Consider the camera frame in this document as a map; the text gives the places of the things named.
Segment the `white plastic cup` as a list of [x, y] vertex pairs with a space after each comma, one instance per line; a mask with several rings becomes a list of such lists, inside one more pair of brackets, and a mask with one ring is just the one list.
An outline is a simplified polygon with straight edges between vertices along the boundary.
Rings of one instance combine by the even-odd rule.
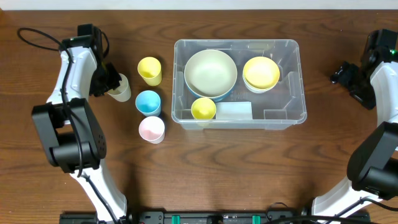
[[126, 102], [131, 97], [129, 81], [122, 73], [119, 75], [121, 76], [121, 80], [119, 81], [120, 85], [115, 90], [109, 90], [108, 95], [113, 97], [118, 102]]

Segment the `yellow cup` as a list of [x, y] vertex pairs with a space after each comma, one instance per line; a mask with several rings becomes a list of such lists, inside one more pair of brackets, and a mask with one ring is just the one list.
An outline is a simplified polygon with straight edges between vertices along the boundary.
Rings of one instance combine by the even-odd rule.
[[213, 119], [216, 115], [215, 102], [209, 98], [198, 98], [192, 103], [191, 114], [194, 119]]
[[157, 86], [162, 81], [162, 67], [154, 57], [145, 57], [137, 65], [137, 71], [149, 86]]

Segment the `light blue plastic cup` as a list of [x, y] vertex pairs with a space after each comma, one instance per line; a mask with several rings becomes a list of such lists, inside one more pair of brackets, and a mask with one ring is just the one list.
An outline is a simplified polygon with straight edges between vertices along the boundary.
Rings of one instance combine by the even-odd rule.
[[135, 100], [137, 110], [144, 116], [159, 116], [161, 113], [160, 96], [152, 91], [146, 90], [140, 92]]

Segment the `yellow small bowl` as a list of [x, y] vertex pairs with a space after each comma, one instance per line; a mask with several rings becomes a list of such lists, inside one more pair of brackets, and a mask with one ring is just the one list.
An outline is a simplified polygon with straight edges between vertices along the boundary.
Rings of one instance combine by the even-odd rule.
[[246, 62], [243, 78], [249, 86], [258, 90], [273, 88], [280, 78], [278, 65], [267, 57], [254, 57]]

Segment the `white small bowl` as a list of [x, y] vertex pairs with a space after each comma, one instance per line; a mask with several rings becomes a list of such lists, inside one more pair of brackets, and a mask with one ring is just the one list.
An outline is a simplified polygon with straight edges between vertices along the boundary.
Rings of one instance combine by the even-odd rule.
[[267, 92], [267, 91], [269, 91], [269, 90], [271, 90], [272, 88], [275, 87], [275, 85], [273, 85], [273, 86], [271, 86], [270, 88], [259, 89], [259, 88], [255, 88], [255, 87], [253, 87], [252, 85], [250, 85], [248, 82], [246, 82], [246, 80], [244, 80], [244, 84], [245, 84], [246, 88], [247, 88], [249, 91], [251, 91], [251, 92], [253, 92], [253, 93], [256, 93], [256, 94], [265, 93], [265, 92]]

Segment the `beige large bowl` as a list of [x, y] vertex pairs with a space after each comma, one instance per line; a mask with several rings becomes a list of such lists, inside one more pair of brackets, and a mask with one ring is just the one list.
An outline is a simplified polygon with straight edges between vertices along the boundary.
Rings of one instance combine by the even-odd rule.
[[191, 88], [235, 86], [238, 70], [228, 54], [220, 50], [207, 49], [190, 57], [185, 65], [183, 77]]

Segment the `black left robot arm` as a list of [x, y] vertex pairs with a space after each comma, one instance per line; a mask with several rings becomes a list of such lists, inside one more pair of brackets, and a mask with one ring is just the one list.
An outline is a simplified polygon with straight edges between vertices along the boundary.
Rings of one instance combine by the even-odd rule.
[[48, 162], [70, 174], [95, 206], [95, 216], [61, 218], [65, 223], [129, 223], [127, 199], [106, 166], [106, 138], [88, 99], [109, 93], [131, 97], [127, 78], [105, 63], [107, 36], [93, 24], [79, 25], [77, 35], [57, 41], [62, 66], [52, 94], [35, 106], [32, 119]]

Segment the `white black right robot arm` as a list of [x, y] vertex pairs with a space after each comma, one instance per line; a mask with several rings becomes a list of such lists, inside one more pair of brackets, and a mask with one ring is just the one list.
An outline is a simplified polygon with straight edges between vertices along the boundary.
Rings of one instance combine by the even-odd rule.
[[377, 110], [377, 127], [352, 153], [346, 177], [312, 200], [302, 214], [312, 223], [363, 221], [360, 210], [397, 196], [397, 33], [380, 29], [368, 35], [361, 65], [344, 62], [330, 77], [366, 109]]

